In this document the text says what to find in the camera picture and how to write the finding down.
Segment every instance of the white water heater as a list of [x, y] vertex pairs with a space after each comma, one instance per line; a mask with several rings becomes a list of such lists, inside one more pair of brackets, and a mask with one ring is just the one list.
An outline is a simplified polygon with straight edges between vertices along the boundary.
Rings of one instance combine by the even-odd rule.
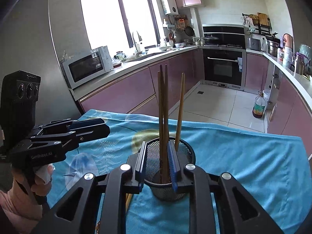
[[161, 0], [165, 15], [179, 15], [175, 0]]

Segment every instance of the microwave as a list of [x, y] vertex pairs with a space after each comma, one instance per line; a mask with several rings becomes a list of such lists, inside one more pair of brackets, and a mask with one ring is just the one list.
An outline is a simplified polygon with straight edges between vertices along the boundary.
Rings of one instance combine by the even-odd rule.
[[74, 89], [113, 68], [107, 46], [80, 53], [63, 62], [61, 69], [68, 88]]

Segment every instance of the white tissue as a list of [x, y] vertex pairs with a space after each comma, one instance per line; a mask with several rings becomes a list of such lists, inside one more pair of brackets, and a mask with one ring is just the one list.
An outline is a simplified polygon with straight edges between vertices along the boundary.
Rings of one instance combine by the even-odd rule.
[[54, 165], [51, 164], [46, 164], [44, 166], [41, 166], [37, 171], [36, 171], [36, 175], [41, 178], [44, 181], [44, 184], [48, 184], [51, 180], [51, 176], [48, 173], [48, 166], [52, 166], [53, 170], [55, 170]]

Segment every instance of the sink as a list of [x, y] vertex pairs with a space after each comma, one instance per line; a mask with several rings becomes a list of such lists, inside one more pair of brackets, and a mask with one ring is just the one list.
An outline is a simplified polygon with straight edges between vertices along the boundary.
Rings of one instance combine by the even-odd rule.
[[168, 52], [168, 51], [163, 51], [163, 52], [158, 52], [158, 53], [152, 53], [152, 54], [146, 54], [146, 55], [144, 55], [144, 56], [142, 56], [142, 57], [136, 58], [136, 59], [131, 60], [131, 61], [129, 61], [129, 62], [132, 62], [132, 61], [141, 61], [141, 60], [144, 60], [144, 59], [146, 59], [146, 58], [152, 57], [152, 56], [154, 56], [154, 55], [157, 55], [157, 54], [164, 54], [164, 53], [166, 53], [166, 52]]

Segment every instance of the white floor tile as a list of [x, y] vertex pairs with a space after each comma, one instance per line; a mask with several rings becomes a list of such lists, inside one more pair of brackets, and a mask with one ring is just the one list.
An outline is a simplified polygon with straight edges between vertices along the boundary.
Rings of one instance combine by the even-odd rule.
[[228, 123], [235, 96], [236, 90], [201, 84], [185, 99], [183, 110]]
[[257, 119], [252, 115], [252, 108], [255, 101], [252, 95], [254, 94], [248, 93], [246, 95], [246, 93], [237, 93], [229, 123], [264, 132], [263, 117]]
[[[179, 109], [177, 108], [169, 115], [169, 119], [177, 119], [178, 113], [179, 113]], [[227, 126], [227, 122], [217, 120], [217, 119], [212, 119], [212, 118], [201, 116], [201, 115], [194, 114], [194, 113], [185, 112], [185, 111], [183, 111], [182, 120], [194, 121], [194, 122], [208, 122], [208, 123], [215, 123], [215, 124]]]
[[240, 129], [240, 130], [251, 131], [251, 132], [259, 132], [259, 131], [253, 130], [253, 129], [245, 128], [245, 127], [235, 125], [235, 124], [231, 124], [231, 123], [229, 123], [227, 126], [229, 128], [234, 128], [234, 129]]

